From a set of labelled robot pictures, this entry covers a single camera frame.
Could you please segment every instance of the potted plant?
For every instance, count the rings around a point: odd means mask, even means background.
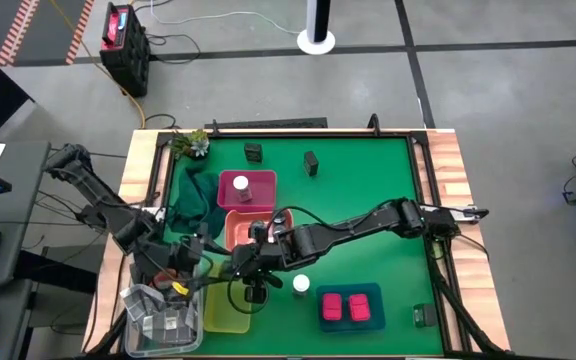
[[[170,145],[173,154],[175,154],[175,159],[179,159],[181,156],[188,156],[197,160],[208,156],[210,140],[208,140],[208,134],[205,131],[199,129],[185,136],[177,135],[173,138]]]

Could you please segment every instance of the small black cube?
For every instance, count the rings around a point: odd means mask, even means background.
[[[308,151],[304,154],[304,169],[306,169],[306,174],[308,174],[308,176],[317,175],[317,169],[319,169],[319,161],[317,161],[317,157],[315,156],[314,152]]]
[[[416,327],[437,325],[437,311],[432,304],[417,304],[413,306],[413,319]]]
[[[246,160],[248,160],[248,162],[261,163],[262,152],[260,144],[245,144],[244,152],[246,153]]]

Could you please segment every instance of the blue tray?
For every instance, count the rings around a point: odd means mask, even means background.
[[[341,295],[341,320],[329,321],[323,318],[323,296],[327,293]],[[368,297],[370,320],[352,321],[348,298],[355,294],[366,294]],[[376,283],[320,286],[317,288],[317,309],[319,311],[319,327],[323,332],[366,332],[381,330],[386,327],[381,288]]]

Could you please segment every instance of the pink container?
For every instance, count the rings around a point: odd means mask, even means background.
[[[240,202],[232,182],[237,176],[248,178],[252,199]],[[272,170],[224,170],[219,174],[217,204],[228,211],[240,213],[272,211],[275,208],[277,174]]]
[[[292,213],[290,210],[285,210],[284,215],[286,216],[284,226],[286,229],[291,229],[293,227]],[[237,245],[246,245],[253,242],[254,240],[248,237],[250,224],[255,220],[261,220],[264,224],[268,225],[271,217],[272,211],[245,214],[237,211],[229,211],[228,215],[226,215],[226,225],[224,226],[224,231],[226,232],[226,250],[232,251]],[[273,228],[274,226],[271,226],[269,236],[272,236]]]

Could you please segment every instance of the yellow container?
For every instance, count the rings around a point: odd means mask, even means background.
[[[222,264],[215,264],[210,275],[216,277]],[[243,334],[250,328],[250,314],[242,314],[228,302],[228,283],[219,283],[207,287],[206,309],[204,311],[204,330],[209,332]],[[235,304],[250,310],[252,304],[244,300],[246,287],[241,281],[231,286],[232,299]]]

